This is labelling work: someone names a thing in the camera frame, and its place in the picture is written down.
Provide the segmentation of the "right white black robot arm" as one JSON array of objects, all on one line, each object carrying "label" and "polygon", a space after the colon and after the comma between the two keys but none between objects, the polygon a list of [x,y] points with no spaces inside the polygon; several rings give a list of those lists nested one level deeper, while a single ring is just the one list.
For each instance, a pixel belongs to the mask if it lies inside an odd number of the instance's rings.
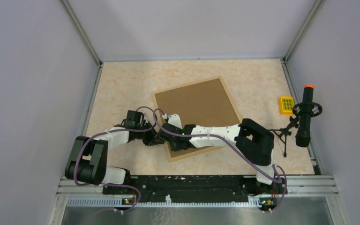
[{"label": "right white black robot arm", "polygon": [[158,136],[168,142],[173,151],[205,147],[230,147],[256,170],[256,187],[269,193],[275,183],[281,183],[272,164],[274,135],[252,119],[224,127],[204,127],[187,124],[180,128],[180,117],[165,116]]}]

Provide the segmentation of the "brown backing board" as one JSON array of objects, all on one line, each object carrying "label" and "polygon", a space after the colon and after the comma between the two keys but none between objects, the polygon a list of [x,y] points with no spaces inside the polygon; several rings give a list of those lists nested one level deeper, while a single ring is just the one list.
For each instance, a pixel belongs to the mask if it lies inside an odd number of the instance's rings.
[{"label": "brown backing board", "polygon": [[177,114],[182,125],[223,127],[239,124],[242,116],[222,77],[214,77],[152,93],[156,108]]}]

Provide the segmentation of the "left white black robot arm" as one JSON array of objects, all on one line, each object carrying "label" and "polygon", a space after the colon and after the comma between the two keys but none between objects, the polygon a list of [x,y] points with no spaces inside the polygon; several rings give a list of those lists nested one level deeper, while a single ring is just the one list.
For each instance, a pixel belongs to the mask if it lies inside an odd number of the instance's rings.
[{"label": "left white black robot arm", "polygon": [[108,151],[133,140],[141,140],[146,146],[164,143],[142,112],[129,110],[126,118],[111,129],[92,137],[76,137],[65,167],[65,177],[81,185],[113,184],[119,193],[129,192],[132,182],[126,178],[128,171],[109,166],[107,156]]}]

